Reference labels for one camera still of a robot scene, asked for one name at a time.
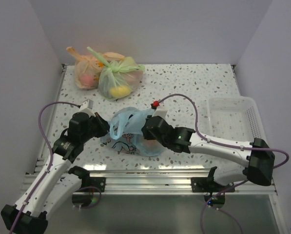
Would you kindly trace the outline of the blue printed plastic bag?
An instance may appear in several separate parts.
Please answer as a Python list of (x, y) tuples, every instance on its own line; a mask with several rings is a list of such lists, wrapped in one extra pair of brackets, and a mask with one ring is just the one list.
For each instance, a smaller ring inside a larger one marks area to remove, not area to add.
[(153, 114), (153, 109), (121, 109), (108, 121), (109, 133), (101, 137), (100, 142), (119, 153), (149, 157), (161, 155), (165, 148), (156, 140), (146, 140), (141, 130), (146, 118)]

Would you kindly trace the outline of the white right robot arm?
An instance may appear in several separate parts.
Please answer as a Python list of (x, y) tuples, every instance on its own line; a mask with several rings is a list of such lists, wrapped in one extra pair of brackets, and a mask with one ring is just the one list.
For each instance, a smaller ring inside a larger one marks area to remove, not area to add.
[(206, 185), (211, 191), (242, 180), (260, 186), (272, 183), (275, 155), (263, 139), (239, 142), (199, 135), (194, 129), (173, 127), (160, 116), (147, 118), (141, 130), (146, 140), (156, 140), (173, 152), (205, 154), (233, 162), (231, 167), (215, 166), (209, 171)]

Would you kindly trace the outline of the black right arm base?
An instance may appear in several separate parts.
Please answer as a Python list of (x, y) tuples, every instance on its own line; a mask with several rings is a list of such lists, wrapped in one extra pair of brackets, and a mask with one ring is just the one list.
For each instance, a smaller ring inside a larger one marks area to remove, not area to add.
[(204, 193), (204, 200), (207, 205), (215, 208), (222, 208), (225, 204), (225, 192), (233, 193), (235, 188), (232, 188), (233, 183), (230, 185), (220, 185), (214, 181), (214, 173), (217, 167), (212, 167), (207, 177), (192, 177), (191, 188), (193, 193)]

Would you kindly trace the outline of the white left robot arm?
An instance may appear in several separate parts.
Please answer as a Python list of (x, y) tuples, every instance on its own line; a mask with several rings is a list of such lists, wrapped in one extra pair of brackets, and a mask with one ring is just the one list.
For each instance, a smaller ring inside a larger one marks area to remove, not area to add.
[(42, 234), (47, 217), (76, 191), (101, 193), (84, 168), (72, 164), (92, 138), (109, 133), (109, 124), (98, 113), (77, 112), (50, 149), (50, 155), (34, 182), (14, 205), (5, 205), (1, 217), (11, 234)]

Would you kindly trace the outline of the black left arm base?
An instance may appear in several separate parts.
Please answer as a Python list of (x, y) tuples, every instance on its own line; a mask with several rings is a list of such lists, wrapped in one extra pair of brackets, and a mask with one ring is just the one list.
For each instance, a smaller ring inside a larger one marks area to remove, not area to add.
[(79, 210), (90, 209), (101, 202), (102, 193), (105, 191), (105, 177), (90, 177), (81, 183), (80, 188), (72, 191), (71, 202)]

